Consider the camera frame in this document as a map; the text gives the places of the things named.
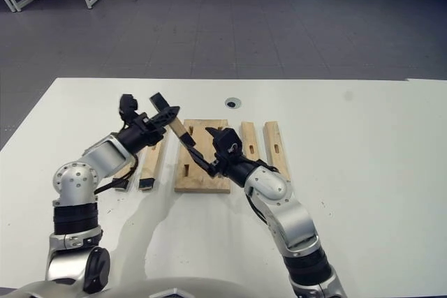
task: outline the floor tile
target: floor tile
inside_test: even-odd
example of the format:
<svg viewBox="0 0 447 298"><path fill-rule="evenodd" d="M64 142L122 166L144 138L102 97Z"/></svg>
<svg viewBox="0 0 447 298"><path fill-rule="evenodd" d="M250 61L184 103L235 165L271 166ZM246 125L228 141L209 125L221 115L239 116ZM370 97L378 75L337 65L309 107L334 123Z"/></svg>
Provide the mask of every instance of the floor tile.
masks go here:
<svg viewBox="0 0 447 298"><path fill-rule="evenodd" d="M145 78L191 78L191 67L187 65L151 64L146 68Z"/></svg>
<svg viewBox="0 0 447 298"><path fill-rule="evenodd" d="M0 128L0 149L4 147L4 145L9 141L11 136L13 136L16 128L9 128L9 127L1 127Z"/></svg>
<svg viewBox="0 0 447 298"><path fill-rule="evenodd" d="M193 59L193 43L166 43L155 46L151 64L176 64L190 66Z"/></svg>
<svg viewBox="0 0 447 298"><path fill-rule="evenodd" d="M145 64L106 64L99 71L99 77L106 78L144 78Z"/></svg>
<svg viewBox="0 0 447 298"><path fill-rule="evenodd" d="M195 65L218 66L235 64L233 34L200 31L194 51Z"/></svg>
<svg viewBox="0 0 447 298"><path fill-rule="evenodd" d="M325 66L284 66L283 72L288 80L330 79L330 72Z"/></svg>
<svg viewBox="0 0 447 298"><path fill-rule="evenodd" d="M193 66L191 78L206 80L235 80L237 79L235 66Z"/></svg>
<svg viewBox="0 0 447 298"><path fill-rule="evenodd" d="M284 77L281 66L237 66L241 80L278 80Z"/></svg>

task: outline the wooden plank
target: wooden plank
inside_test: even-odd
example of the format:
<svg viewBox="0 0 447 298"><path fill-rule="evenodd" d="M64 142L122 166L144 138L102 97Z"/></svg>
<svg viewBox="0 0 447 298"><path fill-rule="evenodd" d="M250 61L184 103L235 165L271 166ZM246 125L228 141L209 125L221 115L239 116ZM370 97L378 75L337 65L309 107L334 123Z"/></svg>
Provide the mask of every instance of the wooden plank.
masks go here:
<svg viewBox="0 0 447 298"><path fill-rule="evenodd" d="M227 120L185 120L184 126L196 141L195 148L203 154L208 162L212 162L215 159L215 150L212 146L212 136L205 130L205 127L225 128L228 126ZM181 146L176 169L175 191L230 193L230 180L223 177L213 179L209 177L194 163L188 151Z"/></svg>
<svg viewBox="0 0 447 298"><path fill-rule="evenodd" d="M256 140L256 131L252 122L243 121L242 130L242 148L244 155L252 161L257 161L259 156L258 141Z"/></svg>
<svg viewBox="0 0 447 298"><path fill-rule="evenodd" d="M278 168L279 172L290 181L291 176L288 173L286 155L284 153L281 134L279 133L279 127L276 121L265 123L264 140L268 163Z"/></svg>
<svg viewBox="0 0 447 298"><path fill-rule="evenodd" d="M142 169L140 175L140 183L138 190L146 191L152 190L154 183L159 176L161 157L163 156L163 149L166 141L167 133L162 141L153 147L146 148L144 162L142 162Z"/></svg>

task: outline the white table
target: white table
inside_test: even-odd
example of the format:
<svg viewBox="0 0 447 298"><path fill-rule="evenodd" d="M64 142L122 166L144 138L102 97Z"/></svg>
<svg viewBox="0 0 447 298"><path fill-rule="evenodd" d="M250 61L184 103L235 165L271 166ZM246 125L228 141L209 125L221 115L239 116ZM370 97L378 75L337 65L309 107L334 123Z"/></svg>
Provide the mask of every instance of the white table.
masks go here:
<svg viewBox="0 0 447 298"><path fill-rule="evenodd" d="M120 128L122 93L152 114L158 91L182 119L254 121L260 143L263 123L279 122L295 192L350 297L447 294L447 83L423 80L58 79L0 153L0 286L44 276L54 171ZM240 109L224 106L230 96ZM100 196L110 284L204 276L293 297L236 185L230 195L173 192L178 147L170 134L157 189Z"/></svg>

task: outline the wooden stick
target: wooden stick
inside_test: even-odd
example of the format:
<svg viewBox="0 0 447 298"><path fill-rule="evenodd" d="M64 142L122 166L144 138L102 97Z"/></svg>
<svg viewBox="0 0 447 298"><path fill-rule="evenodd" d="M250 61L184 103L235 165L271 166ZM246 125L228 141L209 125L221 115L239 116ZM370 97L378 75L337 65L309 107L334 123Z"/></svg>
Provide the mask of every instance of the wooden stick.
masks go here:
<svg viewBox="0 0 447 298"><path fill-rule="evenodd" d="M166 136L153 147L146 149L145 161L141 169L140 183L138 184L138 190L146 191L152 190L154 183L159 176L161 157L166 141Z"/></svg>
<svg viewBox="0 0 447 298"><path fill-rule="evenodd" d="M257 161L259 159L258 141L256 140L256 131L252 122L243 121L242 129L242 148L244 155L249 160Z"/></svg>
<svg viewBox="0 0 447 298"><path fill-rule="evenodd" d="M291 177L288 173L286 155L284 153L281 134L279 133L279 127L276 121L265 123L264 140L269 164L276 167L279 170L279 173L290 181Z"/></svg>

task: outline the black cable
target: black cable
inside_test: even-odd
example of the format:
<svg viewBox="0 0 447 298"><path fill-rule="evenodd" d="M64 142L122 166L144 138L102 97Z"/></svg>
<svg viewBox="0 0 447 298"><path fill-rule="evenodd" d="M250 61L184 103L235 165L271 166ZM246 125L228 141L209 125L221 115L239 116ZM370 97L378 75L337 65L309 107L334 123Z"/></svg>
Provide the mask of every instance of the black cable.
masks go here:
<svg viewBox="0 0 447 298"><path fill-rule="evenodd" d="M131 169L129 170L129 172L127 172L123 177L117 178L113 181L111 181L109 184L106 184L100 188L97 188L94 191L94 194L97 195L98 193L101 193L103 191L108 190L109 188L114 188L115 186L119 185L120 183L122 183L123 181L128 180L129 178L132 177L133 173L137 170L138 167L138 156L136 154L133 155L133 158L135 159L135 163L132 165Z"/></svg>
<svg viewBox="0 0 447 298"><path fill-rule="evenodd" d="M260 218L262 220L262 222L267 225L267 221L266 221L264 215L261 213L261 211L258 210L258 208L256 206L254 206L253 202L251 201L251 198L248 195L246 195L246 197L247 197L247 200L249 201L251 209L253 209L254 213L258 216L258 218Z"/></svg>

